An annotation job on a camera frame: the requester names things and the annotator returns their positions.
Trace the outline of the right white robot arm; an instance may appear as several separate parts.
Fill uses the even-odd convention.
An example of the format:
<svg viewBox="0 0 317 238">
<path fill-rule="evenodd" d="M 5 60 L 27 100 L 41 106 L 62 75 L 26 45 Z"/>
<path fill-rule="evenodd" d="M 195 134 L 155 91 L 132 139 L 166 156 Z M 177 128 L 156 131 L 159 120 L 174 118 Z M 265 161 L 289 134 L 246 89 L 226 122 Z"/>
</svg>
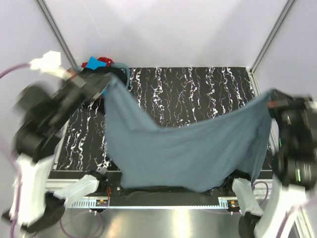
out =
<svg viewBox="0 0 317 238">
<path fill-rule="evenodd" d="M 311 96 L 291 96 L 273 90 L 268 103 L 277 122 L 279 146 L 272 160 L 270 199 L 262 209 L 245 178 L 225 184 L 229 196 L 236 196 L 241 217 L 242 238 L 286 238 L 298 210 L 310 200 L 317 184 L 317 103 Z"/>
</svg>

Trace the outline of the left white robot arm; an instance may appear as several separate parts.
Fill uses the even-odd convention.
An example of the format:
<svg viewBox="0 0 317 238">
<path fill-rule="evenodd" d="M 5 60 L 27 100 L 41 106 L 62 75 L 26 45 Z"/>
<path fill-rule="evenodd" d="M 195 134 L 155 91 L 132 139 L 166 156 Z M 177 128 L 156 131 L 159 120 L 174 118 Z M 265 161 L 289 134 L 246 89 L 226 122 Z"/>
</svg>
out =
<svg viewBox="0 0 317 238">
<path fill-rule="evenodd" d="M 117 79 L 112 69 L 85 73 L 67 71 L 61 66 L 60 52 L 49 51 L 24 64 L 61 78 L 64 86 L 50 96 L 40 85 L 30 85 L 19 99 L 25 111 L 22 126 L 15 135 L 13 151 L 17 158 L 14 198 L 2 218 L 11 230 L 20 227 L 21 235 L 35 235 L 61 220 L 65 210 L 85 196 L 102 196 L 108 191 L 106 170 L 89 171 L 77 182 L 55 192 L 46 190 L 46 182 L 60 142 L 59 131 L 83 102 L 95 101 Z"/>
</svg>

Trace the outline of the grey blue t shirt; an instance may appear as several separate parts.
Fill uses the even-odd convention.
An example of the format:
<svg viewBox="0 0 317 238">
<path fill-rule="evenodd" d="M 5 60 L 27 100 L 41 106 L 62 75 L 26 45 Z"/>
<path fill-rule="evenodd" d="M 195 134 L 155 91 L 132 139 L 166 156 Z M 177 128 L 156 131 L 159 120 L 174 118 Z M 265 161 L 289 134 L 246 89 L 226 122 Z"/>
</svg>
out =
<svg viewBox="0 0 317 238">
<path fill-rule="evenodd" d="M 184 187 L 204 192 L 233 171 L 258 178 L 269 140 L 266 91 L 238 110 L 182 127 L 162 127 L 118 79 L 106 88 L 106 150 L 124 188 Z"/>
</svg>

